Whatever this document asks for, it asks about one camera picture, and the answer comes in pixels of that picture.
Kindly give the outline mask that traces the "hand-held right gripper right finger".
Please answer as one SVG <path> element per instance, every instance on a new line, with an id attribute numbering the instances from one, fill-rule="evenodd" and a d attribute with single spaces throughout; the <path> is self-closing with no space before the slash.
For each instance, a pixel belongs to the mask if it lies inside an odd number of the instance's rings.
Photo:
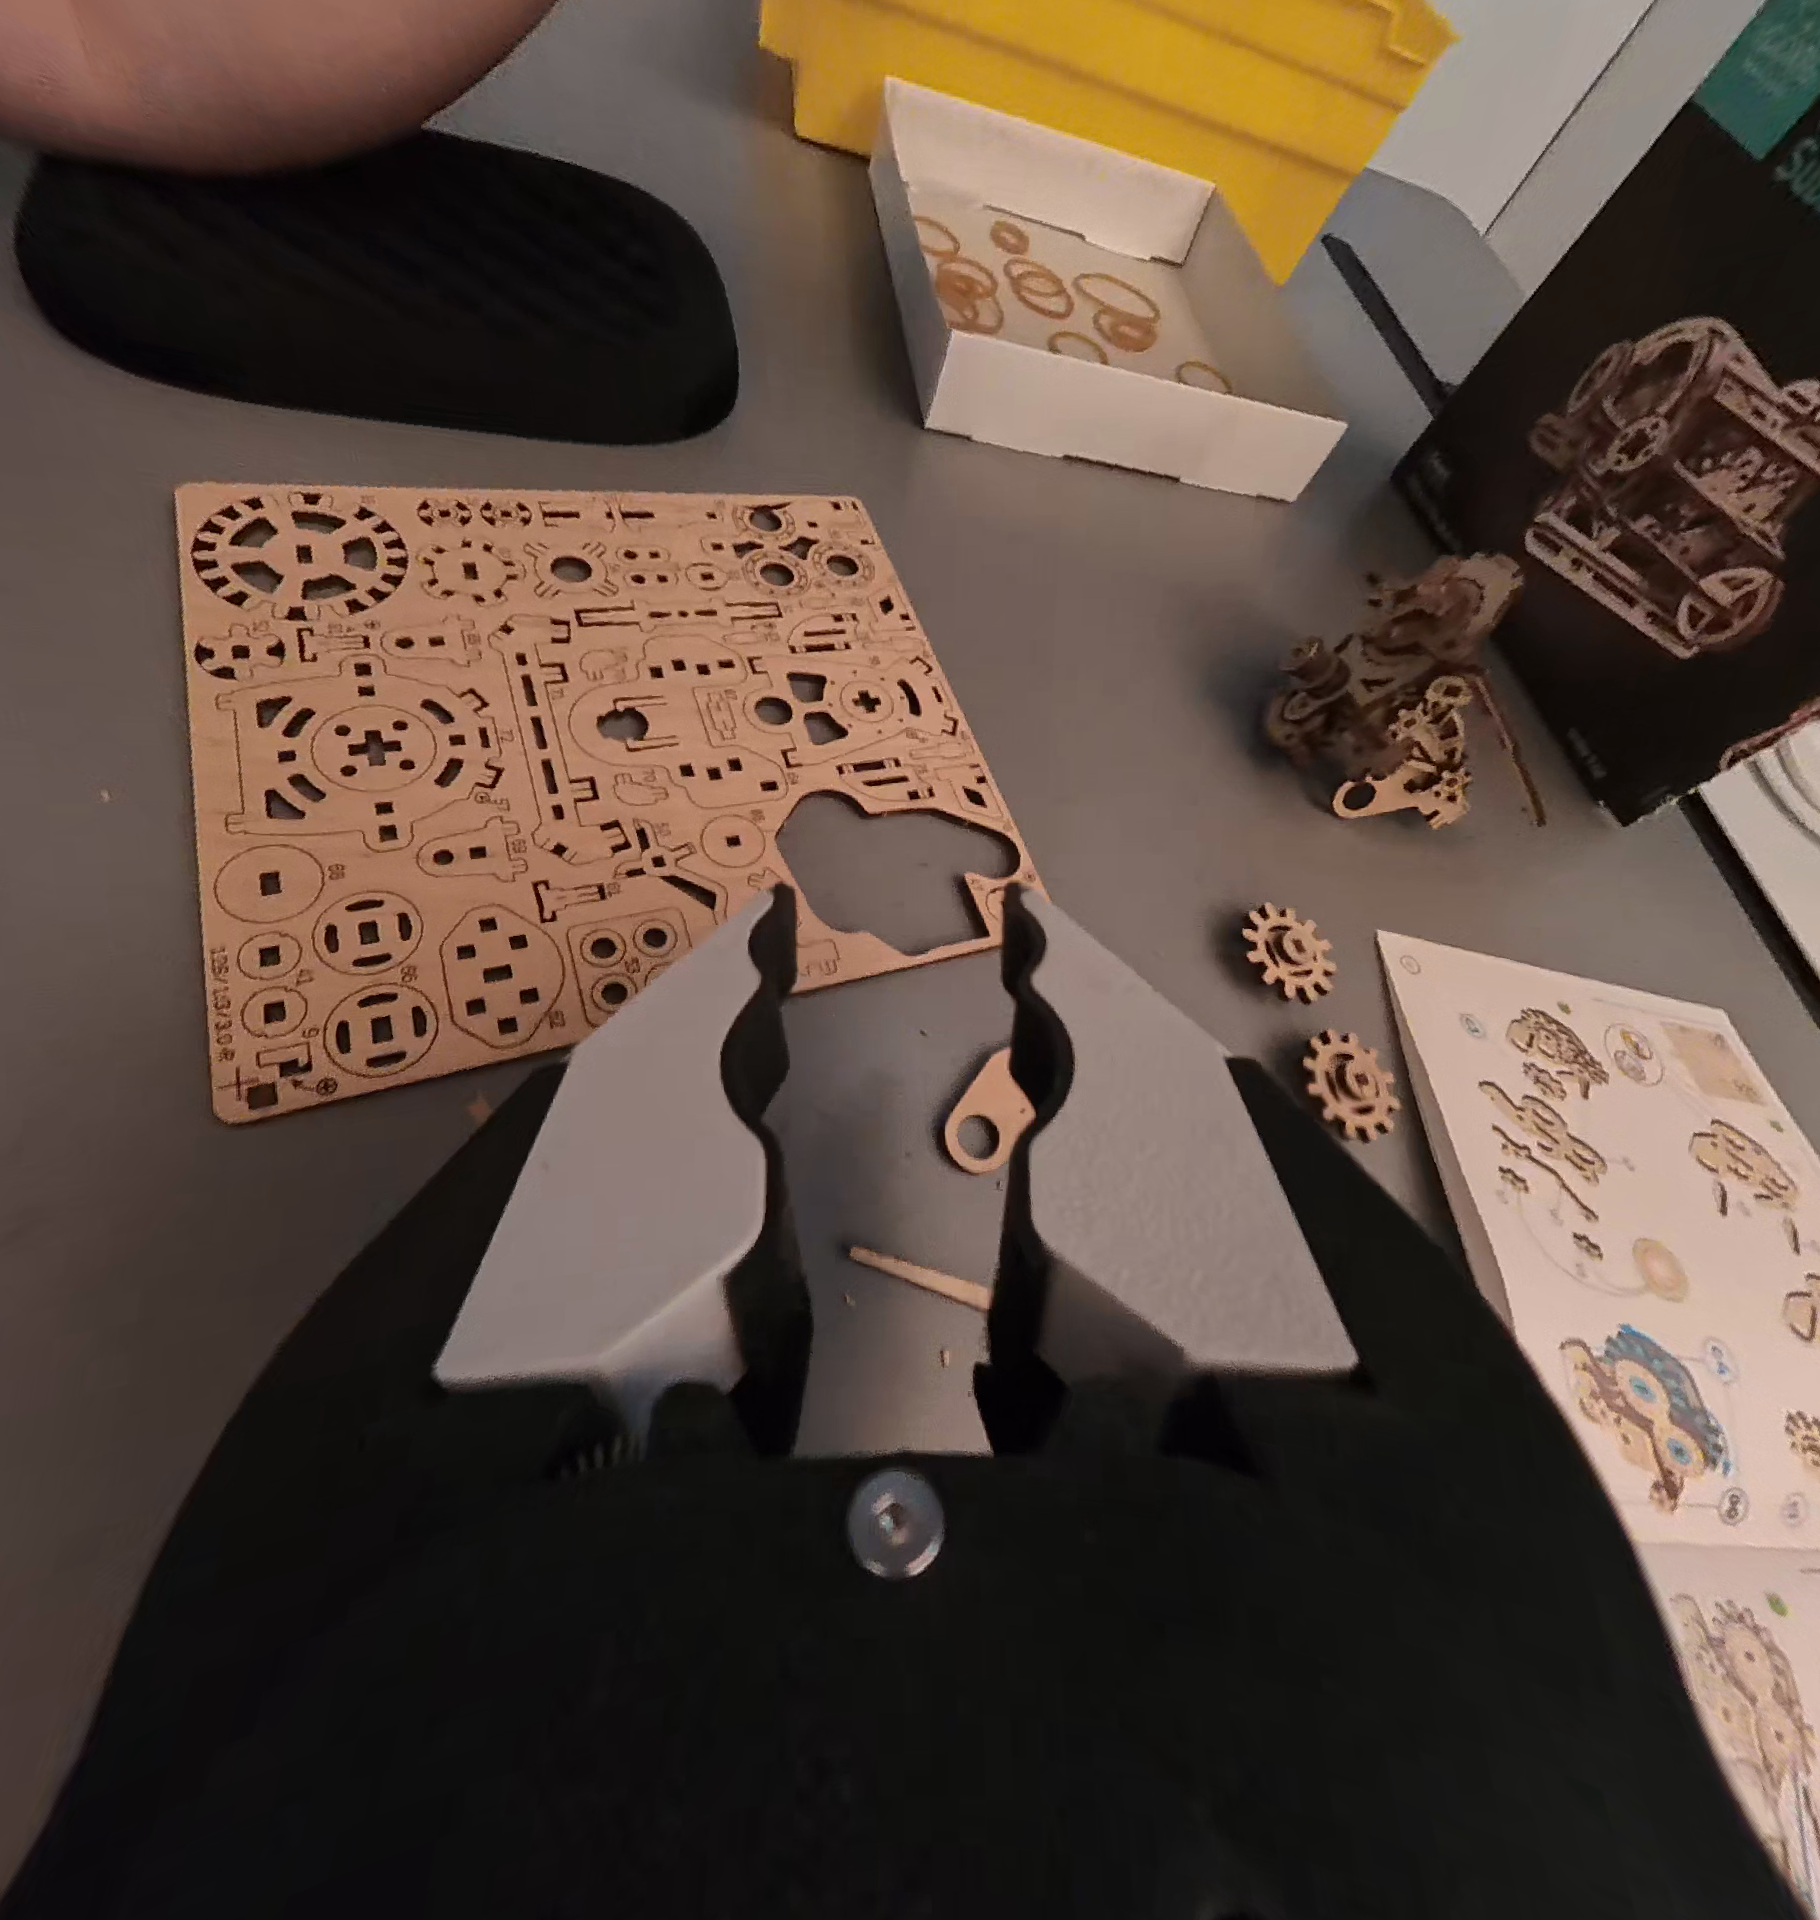
<path id="1" fill-rule="evenodd" d="M 1036 888 L 1005 907 L 1015 1141 L 977 1366 L 994 1453 L 1067 1405 L 1158 1429 L 1203 1382 L 1355 1373 L 1229 1053 Z"/>

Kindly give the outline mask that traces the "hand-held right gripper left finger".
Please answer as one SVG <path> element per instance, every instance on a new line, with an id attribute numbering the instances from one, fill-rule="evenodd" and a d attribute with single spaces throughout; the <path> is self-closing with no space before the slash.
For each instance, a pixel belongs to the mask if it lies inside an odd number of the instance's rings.
<path id="1" fill-rule="evenodd" d="M 798 897 L 777 884 L 578 1046 L 437 1360 L 443 1387 L 575 1382 L 644 1436 L 684 1382 L 791 1453 L 811 1307 L 764 1116 Z"/>

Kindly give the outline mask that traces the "person's left forearm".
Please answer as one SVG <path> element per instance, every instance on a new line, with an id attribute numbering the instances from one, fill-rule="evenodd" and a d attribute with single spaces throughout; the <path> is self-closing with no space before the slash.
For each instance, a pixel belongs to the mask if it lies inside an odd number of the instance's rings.
<path id="1" fill-rule="evenodd" d="M 190 173 L 378 148 L 487 78 L 549 2 L 0 2 L 0 139 Z"/>

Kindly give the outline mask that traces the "wooden parts sheet with cutout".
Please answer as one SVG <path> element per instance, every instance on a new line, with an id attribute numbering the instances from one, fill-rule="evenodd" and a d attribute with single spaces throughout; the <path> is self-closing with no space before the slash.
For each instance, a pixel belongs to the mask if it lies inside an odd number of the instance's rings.
<path id="1" fill-rule="evenodd" d="M 759 892 L 802 988 L 994 947 L 1041 871 L 858 499 L 175 494 L 214 1112 L 570 1046 Z M 810 797 L 998 837 L 974 931 L 827 925 Z"/>

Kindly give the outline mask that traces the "partly built wooden model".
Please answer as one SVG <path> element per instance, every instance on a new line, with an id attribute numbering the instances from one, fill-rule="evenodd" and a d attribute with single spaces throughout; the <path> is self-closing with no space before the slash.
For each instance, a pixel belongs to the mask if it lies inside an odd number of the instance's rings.
<path id="1" fill-rule="evenodd" d="M 1415 810 L 1458 824 L 1473 797 L 1468 710 L 1479 705 L 1522 786 L 1529 817 L 1547 810 L 1488 662 L 1515 609 L 1522 570 L 1506 555 L 1441 557 L 1405 580 L 1371 577 L 1371 619 L 1337 643 L 1299 642 L 1263 717 L 1270 745 L 1299 769 L 1337 769 L 1337 817 Z"/>

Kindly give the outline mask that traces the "black model kit box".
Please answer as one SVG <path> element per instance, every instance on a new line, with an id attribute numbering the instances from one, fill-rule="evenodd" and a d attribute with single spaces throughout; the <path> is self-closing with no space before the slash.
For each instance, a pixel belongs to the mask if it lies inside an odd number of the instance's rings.
<path id="1" fill-rule="evenodd" d="M 1632 822 L 1820 717 L 1820 3 L 1764 3 L 1397 468 Z"/>

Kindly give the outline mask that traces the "wooden gear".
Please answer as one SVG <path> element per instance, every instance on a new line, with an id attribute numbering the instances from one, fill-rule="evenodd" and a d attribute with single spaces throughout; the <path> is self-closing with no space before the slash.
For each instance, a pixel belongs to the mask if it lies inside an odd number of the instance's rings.
<path id="1" fill-rule="evenodd" d="M 1252 905 L 1241 923 L 1243 955 L 1263 988 L 1291 1001 L 1317 1001 L 1337 980 L 1331 944 L 1319 926 L 1276 902 Z"/>
<path id="2" fill-rule="evenodd" d="M 1355 1033 L 1311 1035 L 1303 1070 L 1311 1103 L 1349 1141 L 1371 1142 L 1394 1130 L 1403 1111 L 1397 1075 Z"/>

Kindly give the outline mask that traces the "thin wooden stick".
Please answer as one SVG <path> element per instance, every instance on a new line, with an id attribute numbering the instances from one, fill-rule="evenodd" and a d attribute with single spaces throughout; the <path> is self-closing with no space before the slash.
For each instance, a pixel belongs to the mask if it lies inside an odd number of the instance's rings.
<path id="1" fill-rule="evenodd" d="M 909 1287 L 930 1290 L 962 1307 L 988 1311 L 994 1304 L 994 1287 L 988 1283 L 972 1280 L 935 1266 L 909 1261 L 863 1242 L 848 1244 L 846 1253 L 858 1266 L 874 1269 Z"/>

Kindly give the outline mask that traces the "illustrated instruction manual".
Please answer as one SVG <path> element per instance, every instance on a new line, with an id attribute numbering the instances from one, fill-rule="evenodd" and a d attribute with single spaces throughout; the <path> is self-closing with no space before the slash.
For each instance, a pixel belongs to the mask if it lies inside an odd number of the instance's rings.
<path id="1" fill-rule="evenodd" d="M 1820 1158 L 1727 1014 L 1381 931 L 1452 1214 L 1820 1915 Z"/>

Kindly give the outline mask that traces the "white desktop stand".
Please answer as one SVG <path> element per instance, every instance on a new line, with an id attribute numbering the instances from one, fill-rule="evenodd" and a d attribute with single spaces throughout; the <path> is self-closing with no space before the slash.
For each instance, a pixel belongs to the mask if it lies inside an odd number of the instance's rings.
<path id="1" fill-rule="evenodd" d="M 1820 718 L 1721 772 L 1700 799 L 1820 980 Z"/>

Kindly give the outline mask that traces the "white cardboard tray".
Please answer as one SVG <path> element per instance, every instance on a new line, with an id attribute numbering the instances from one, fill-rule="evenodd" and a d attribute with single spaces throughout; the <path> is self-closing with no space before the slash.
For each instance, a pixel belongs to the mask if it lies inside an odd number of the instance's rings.
<path id="1" fill-rule="evenodd" d="M 887 80 L 871 183 L 930 430 L 1278 501 L 1304 493 L 1344 435 L 1282 289 L 1201 178 Z M 1175 264 L 1240 391 L 1205 393 L 953 330 L 913 220 L 938 199 L 1006 209 Z"/>

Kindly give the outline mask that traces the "black ribbed wrist rest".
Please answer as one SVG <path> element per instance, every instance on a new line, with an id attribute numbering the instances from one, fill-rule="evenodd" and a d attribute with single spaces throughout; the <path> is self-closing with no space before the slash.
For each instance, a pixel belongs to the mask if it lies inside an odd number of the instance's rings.
<path id="1" fill-rule="evenodd" d="M 195 393 L 583 444 L 737 405 L 725 285 L 674 207 L 443 131 L 262 175 L 47 158 L 15 260 L 73 346 Z"/>

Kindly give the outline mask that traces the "yellow plastic bin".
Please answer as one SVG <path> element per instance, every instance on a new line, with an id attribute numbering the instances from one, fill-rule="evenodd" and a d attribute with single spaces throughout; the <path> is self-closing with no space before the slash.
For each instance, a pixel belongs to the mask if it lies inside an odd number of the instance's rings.
<path id="1" fill-rule="evenodd" d="M 1278 283 L 1458 42 L 1428 2 L 764 2 L 793 126 L 868 152 L 890 78 L 1194 173 Z"/>

